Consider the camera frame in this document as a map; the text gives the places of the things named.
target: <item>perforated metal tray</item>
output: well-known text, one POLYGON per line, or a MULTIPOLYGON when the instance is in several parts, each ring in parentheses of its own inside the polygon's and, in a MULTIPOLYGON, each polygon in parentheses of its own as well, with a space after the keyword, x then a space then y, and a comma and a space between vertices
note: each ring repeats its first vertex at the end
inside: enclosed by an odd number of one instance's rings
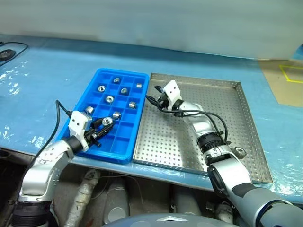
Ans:
MULTIPOLYGON (((219 114, 226 122, 231 147, 242 147, 247 156, 242 163, 255 183, 271 183, 272 178, 263 148, 240 82, 171 76, 152 73, 148 95, 158 97, 155 85, 176 80, 182 99, 202 105, 205 111, 219 114)), ((223 126, 215 119, 219 129, 223 126)), ((133 160, 138 163, 207 174, 207 166, 196 139, 184 121, 162 113, 145 102, 133 160)))

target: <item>plastic sheet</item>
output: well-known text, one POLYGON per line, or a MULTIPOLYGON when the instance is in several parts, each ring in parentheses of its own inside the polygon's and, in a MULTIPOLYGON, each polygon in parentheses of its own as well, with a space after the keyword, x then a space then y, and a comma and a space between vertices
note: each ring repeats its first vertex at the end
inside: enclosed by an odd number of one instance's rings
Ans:
MULTIPOLYGON (((4 35, 0 40, 30 45, 0 67, 0 147, 35 154, 54 128, 55 99, 72 109, 99 68, 240 81, 274 180, 261 186, 303 203, 303 109, 277 103, 257 61, 90 41, 4 35)), ((65 121, 62 114, 60 129, 65 121)), ((207 177, 176 170, 84 157, 73 163, 212 189, 207 177)))

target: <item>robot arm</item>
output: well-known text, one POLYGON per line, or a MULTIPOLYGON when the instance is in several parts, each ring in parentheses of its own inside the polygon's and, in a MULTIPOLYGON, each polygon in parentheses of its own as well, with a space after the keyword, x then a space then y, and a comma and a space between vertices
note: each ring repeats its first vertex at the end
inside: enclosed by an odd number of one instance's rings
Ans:
POLYGON ((73 111, 69 123, 70 137, 46 147, 26 172, 12 216, 12 226, 47 226, 54 190, 63 169, 79 151, 87 151, 113 127, 103 119, 94 122, 84 112, 73 111))
POLYGON ((180 89, 174 80, 165 87, 156 86, 162 94, 158 100, 147 99, 159 110, 183 117, 193 129, 206 164, 214 191, 228 198, 242 218, 251 227, 303 226, 303 211, 270 190, 257 188, 251 176, 238 158, 246 153, 242 148, 231 149, 222 138, 210 114, 199 104, 182 100, 180 89))

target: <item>floor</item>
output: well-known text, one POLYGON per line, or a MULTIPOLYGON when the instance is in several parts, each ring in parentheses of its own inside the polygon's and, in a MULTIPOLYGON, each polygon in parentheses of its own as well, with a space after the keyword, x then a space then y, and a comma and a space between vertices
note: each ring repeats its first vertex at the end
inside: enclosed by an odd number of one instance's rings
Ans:
MULTIPOLYGON (((72 204, 77 193, 78 186, 87 170, 88 169, 85 167, 69 165, 61 175, 54 197, 54 209, 61 225, 65 223, 67 219, 69 207, 72 204)), ((101 175, 109 175, 109 172, 102 171, 101 175)), ((143 204, 141 204, 137 184, 133 179, 126 177, 125 180, 129 194, 130 215, 171 212, 171 184, 136 177, 143 196, 143 204)), ((94 189, 92 197, 97 195, 103 189, 106 181, 107 179, 105 178, 100 179, 94 189)), ((199 201, 200 209, 204 215, 213 217, 213 213, 205 209, 206 201, 217 203, 220 199, 212 192, 201 190, 193 190, 193 192, 196 195, 196 199, 199 201)), ((102 226, 105 201, 106 190, 96 199, 89 202, 80 226, 102 226)))
POLYGON ((0 226, 5 226, 13 211, 25 165, 0 159, 0 226))

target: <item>hex nut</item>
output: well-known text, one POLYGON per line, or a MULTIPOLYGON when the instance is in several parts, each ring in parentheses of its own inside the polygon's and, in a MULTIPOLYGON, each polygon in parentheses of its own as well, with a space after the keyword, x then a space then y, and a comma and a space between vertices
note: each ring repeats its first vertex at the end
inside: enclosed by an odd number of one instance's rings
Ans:
POLYGON ((105 101, 109 104, 111 104, 114 101, 114 97, 112 96, 106 96, 105 101))
POLYGON ((114 78, 113 83, 119 84, 120 83, 120 78, 119 77, 114 78))
POLYGON ((115 120, 120 120, 121 119, 121 113, 119 111, 115 111, 112 115, 112 118, 115 120))
POLYGON ((121 89, 120 93, 121 93, 122 95, 127 95, 128 89, 127 89, 127 88, 123 88, 123 89, 121 89))
POLYGON ((130 102, 130 103, 128 104, 128 107, 129 107, 129 108, 132 108, 132 109, 135 109, 135 108, 137 108, 137 103, 135 103, 135 102, 130 102))
POLYGON ((111 117, 105 117, 102 120, 102 125, 103 126, 107 126, 107 125, 112 124, 112 123, 113 123, 113 119, 111 117))
POLYGON ((235 147, 233 153, 238 159, 243 159, 246 156, 246 151, 243 148, 235 147))
POLYGON ((105 89, 106 89, 106 86, 104 86, 104 85, 101 85, 101 86, 98 87, 99 92, 104 92, 105 89))
POLYGON ((88 107, 86 107, 85 112, 91 115, 94 112, 94 108, 89 105, 88 107))

